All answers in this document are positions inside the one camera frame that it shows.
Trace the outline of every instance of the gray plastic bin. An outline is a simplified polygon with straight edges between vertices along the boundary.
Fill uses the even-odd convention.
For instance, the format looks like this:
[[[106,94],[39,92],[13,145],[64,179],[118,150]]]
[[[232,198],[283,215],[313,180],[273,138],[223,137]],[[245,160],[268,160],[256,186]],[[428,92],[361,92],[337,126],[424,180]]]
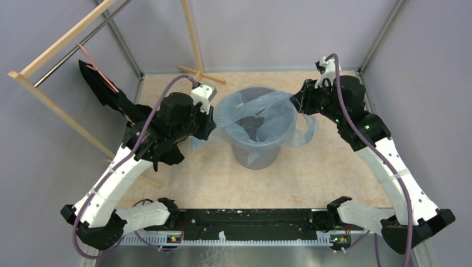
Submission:
[[[274,92],[275,90],[270,87],[264,86],[250,86],[243,88],[239,91],[244,98],[246,98],[247,102],[258,98],[259,96],[266,95],[268,93]],[[295,109],[293,109],[293,123],[290,123],[292,127],[288,127],[285,132],[277,133],[278,136],[275,137],[274,142],[280,142],[282,144],[283,141],[290,139],[293,135],[295,130],[295,122],[297,113]],[[263,118],[255,118],[255,117],[245,117],[236,123],[240,125],[245,131],[248,133],[249,137],[255,140],[255,134],[259,127],[263,124]],[[236,160],[244,167],[251,169],[251,170],[261,170],[268,166],[270,166],[276,160],[280,146],[274,147],[274,142],[268,144],[267,146],[270,147],[268,149],[264,149],[263,147],[255,148],[251,144],[245,144],[238,140],[237,136],[231,136],[235,141],[235,145],[233,147],[233,154]]]

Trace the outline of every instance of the wooden drying rack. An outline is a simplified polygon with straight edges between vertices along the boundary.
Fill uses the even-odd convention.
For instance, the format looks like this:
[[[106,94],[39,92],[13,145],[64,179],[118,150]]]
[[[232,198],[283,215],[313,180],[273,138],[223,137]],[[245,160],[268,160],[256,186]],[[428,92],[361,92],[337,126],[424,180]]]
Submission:
[[[43,67],[49,60],[51,60],[55,55],[57,55],[66,45],[72,42],[85,28],[87,28],[94,20],[101,16],[107,9],[116,2],[116,0],[103,0],[94,10],[92,10],[88,15],[86,15],[82,20],[79,21],[75,26],[73,26],[66,34],[64,34],[59,40],[57,40],[53,45],[46,49],[40,56],[33,60],[28,66],[26,66],[21,72],[11,71],[8,75],[15,79],[20,85],[22,85],[26,90],[33,94],[39,101],[41,101],[45,106],[47,106],[52,112],[59,116],[65,123],[69,124],[74,130],[80,133],[85,139],[91,142],[96,146],[100,151],[102,151],[109,159],[107,162],[111,162],[110,159],[115,157],[115,154],[110,151],[105,145],[103,145],[99,140],[92,136],[85,128],[83,128],[77,121],[75,121],[69,114],[67,114],[63,109],[61,109],[57,104],[55,104],[49,97],[47,97],[43,92],[41,92],[38,87],[47,80],[55,71],[57,71],[69,58],[71,58],[78,50],[78,46],[75,46],[70,52],[65,55],[57,64],[52,67],[41,79],[39,79],[35,84],[33,84],[29,79],[32,75],[38,72],[41,67]],[[112,21],[113,17],[116,16],[126,5],[131,2],[131,0],[126,0],[120,7],[113,11],[109,16],[107,16],[100,25],[98,25],[91,33],[89,33],[81,42],[81,45],[84,45],[88,42],[101,28],[107,25]],[[193,23],[193,18],[191,16],[191,10],[188,0],[181,0],[182,8],[185,14],[185,20],[187,23],[187,28],[189,31],[190,41],[192,45],[193,52],[195,54],[197,70],[188,68],[185,66],[179,66],[179,69],[194,75],[194,79],[197,81],[201,78],[207,78],[215,82],[225,83],[224,79],[206,74],[203,69],[203,64],[201,62],[200,50],[198,47],[198,41],[196,38],[195,27]],[[155,187],[160,187],[159,183],[155,182],[144,176],[139,176],[139,179],[147,182],[150,185]]]

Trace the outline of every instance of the cable tie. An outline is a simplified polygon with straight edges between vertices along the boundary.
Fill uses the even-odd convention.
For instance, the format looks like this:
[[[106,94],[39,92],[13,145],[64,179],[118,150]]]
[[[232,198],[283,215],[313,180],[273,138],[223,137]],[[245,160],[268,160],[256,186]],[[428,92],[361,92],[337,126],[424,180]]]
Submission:
[[[384,181],[382,181],[381,184],[400,179],[400,178],[402,178],[402,176],[405,176],[405,175],[410,174],[410,173],[411,173],[410,169],[408,169],[408,168],[403,169],[403,170],[399,171],[397,174],[391,175],[388,179],[385,179]]]

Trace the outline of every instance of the beige floor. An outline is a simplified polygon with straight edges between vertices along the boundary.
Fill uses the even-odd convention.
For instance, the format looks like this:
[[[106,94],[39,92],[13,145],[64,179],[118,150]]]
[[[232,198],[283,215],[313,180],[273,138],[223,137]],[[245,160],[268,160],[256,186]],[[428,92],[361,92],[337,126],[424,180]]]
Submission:
[[[290,93],[298,92],[307,78],[317,72],[233,72],[214,73],[226,85],[213,83],[216,105],[225,95],[250,85],[264,85]],[[176,75],[146,75],[140,103],[153,106],[167,83]],[[181,80],[172,91],[189,92],[190,83]],[[160,164],[159,172],[144,175],[161,184],[155,188],[137,180],[120,203],[129,207],[143,199],[169,197],[181,208],[315,208],[339,196],[350,196],[369,205],[391,204],[371,171],[337,134],[336,126],[316,115],[319,130],[302,147],[282,148],[270,167],[253,171],[240,166],[231,146],[222,142],[192,151],[189,143],[180,146],[185,160],[175,166]],[[303,120],[298,120],[303,128]]]

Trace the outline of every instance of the trash can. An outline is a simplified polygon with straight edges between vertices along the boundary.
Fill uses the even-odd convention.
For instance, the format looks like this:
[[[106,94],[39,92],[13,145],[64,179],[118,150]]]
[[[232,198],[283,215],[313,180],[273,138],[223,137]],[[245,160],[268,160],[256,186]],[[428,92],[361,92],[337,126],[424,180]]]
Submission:
[[[275,92],[275,89],[264,86],[250,86],[238,92],[243,96],[245,103],[247,103],[258,97]],[[242,166],[251,170],[261,170],[270,166],[277,159],[282,143],[292,138],[296,128],[296,110],[290,106],[287,108],[287,103],[283,102],[268,107],[261,106],[260,111],[255,116],[243,117],[235,122],[245,130],[253,142],[248,142],[247,136],[232,135],[232,132],[227,132],[234,140],[232,142],[234,157]],[[278,117],[258,116],[263,112],[274,113],[277,111],[280,111],[279,114],[275,114]],[[277,125],[268,126],[265,124],[270,123],[268,120],[273,120]]]

